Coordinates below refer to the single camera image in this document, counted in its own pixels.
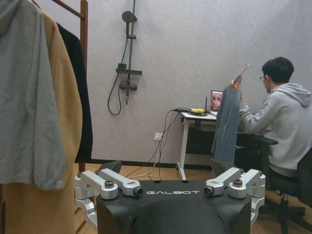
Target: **hand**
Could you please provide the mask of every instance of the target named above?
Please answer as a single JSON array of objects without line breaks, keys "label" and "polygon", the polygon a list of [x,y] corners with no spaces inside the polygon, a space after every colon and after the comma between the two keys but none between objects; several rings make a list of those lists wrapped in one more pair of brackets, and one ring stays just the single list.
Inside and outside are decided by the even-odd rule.
[{"label": "hand", "polygon": [[237,82],[234,82],[234,80],[231,80],[230,87],[234,90],[237,90],[238,89]]},{"label": "hand", "polygon": [[[237,85],[237,82],[234,82],[234,80],[231,80],[230,82],[230,87],[233,89],[233,90],[237,90],[238,89],[238,85]],[[242,93],[242,91],[240,91],[240,100],[244,100],[244,95]]]}]

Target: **desk leg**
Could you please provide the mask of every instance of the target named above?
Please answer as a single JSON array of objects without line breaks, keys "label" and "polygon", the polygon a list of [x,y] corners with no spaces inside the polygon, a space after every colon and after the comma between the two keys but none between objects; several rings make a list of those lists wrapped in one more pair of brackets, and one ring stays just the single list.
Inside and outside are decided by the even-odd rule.
[{"label": "desk leg", "polygon": [[186,176],[184,173],[184,162],[185,162],[185,153],[186,153],[186,144],[187,144],[187,137],[189,134],[189,127],[190,122],[188,120],[185,120],[184,122],[184,130],[183,130],[183,139],[182,139],[182,147],[181,147],[181,156],[180,156],[180,162],[177,162],[177,168],[180,172],[181,178],[183,180],[186,180]]}]

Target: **black cable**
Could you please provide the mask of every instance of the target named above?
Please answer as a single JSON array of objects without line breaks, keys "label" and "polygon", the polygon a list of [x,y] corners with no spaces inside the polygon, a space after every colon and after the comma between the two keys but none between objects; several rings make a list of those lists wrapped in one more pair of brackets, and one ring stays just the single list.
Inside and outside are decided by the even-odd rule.
[{"label": "black cable", "polygon": [[166,133],[165,143],[163,144],[162,147],[160,146],[160,148],[159,148],[158,176],[159,176],[160,180],[162,180],[161,177],[160,177],[160,160],[161,160],[161,154],[162,154],[162,151],[163,151],[163,149],[164,149],[164,147],[165,147],[165,145],[166,145],[166,143],[167,143],[167,137],[168,137],[168,134],[169,134],[169,128],[171,127],[171,125],[173,125],[173,123],[175,122],[175,119],[177,118],[178,115],[179,115],[179,114],[177,113],[177,114],[175,115],[174,120],[172,120],[172,117],[174,116],[174,113],[172,113],[172,115],[171,115],[171,117],[170,117],[170,121],[169,121],[168,131],[167,131],[167,133]]},{"label": "black cable", "polygon": [[[168,114],[169,114],[170,112],[172,112],[172,111],[174,112],[175,110],[170,110],[170,111],[168,111],[168,113],[166,114],[165,126],[164,126],[164,131],[163,131],[163,133],[162,133],[161,139],[163,138],[164,134],[165,134],[165,133],[169,130],[169,128],[170,128],[170,126],[169,126],[169,127],[166,129],[166,124],[167,124],[167,116],[168,116]],[[157,151],[158,151],[158,149],[159,149],[160,142],[161,142],[161,140],[158,142],[157,147],[156,147],[156,150],[154,151],[152,157],[151,157],[143,166],[141,166],[141,167],[135,169],[134,171],[130,172],[126,177],[128,177],[129,175],[133,174],[134,172],[137,172],[138,170],[142,169],[142,168],[145,167],[150,161],[153,160],[153,158],[155,157],[155,154],[157,153]]]}]

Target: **blue-gray shirt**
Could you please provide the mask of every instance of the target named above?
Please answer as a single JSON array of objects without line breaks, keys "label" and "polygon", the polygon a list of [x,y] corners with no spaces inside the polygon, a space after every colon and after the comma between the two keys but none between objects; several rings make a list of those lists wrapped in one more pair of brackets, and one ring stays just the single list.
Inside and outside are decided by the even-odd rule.
[{"label": "blue-gray shirt", "polygon": [[216,116],[216,130],[211,153],[219,161],[234,163],[238,130],[240,91],[227,86]]}]

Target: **yellow device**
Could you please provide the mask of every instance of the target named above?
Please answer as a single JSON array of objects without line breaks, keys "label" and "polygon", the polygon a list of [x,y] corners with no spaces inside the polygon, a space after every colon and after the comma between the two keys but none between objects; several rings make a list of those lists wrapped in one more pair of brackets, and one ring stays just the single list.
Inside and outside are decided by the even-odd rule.
[{"label": "yellow device", "polygon": [[191,108],[191,112],[192,113],[197,113],[197,114],[202,114],[202,113],[205,113],[205,110],[204,109]]}]

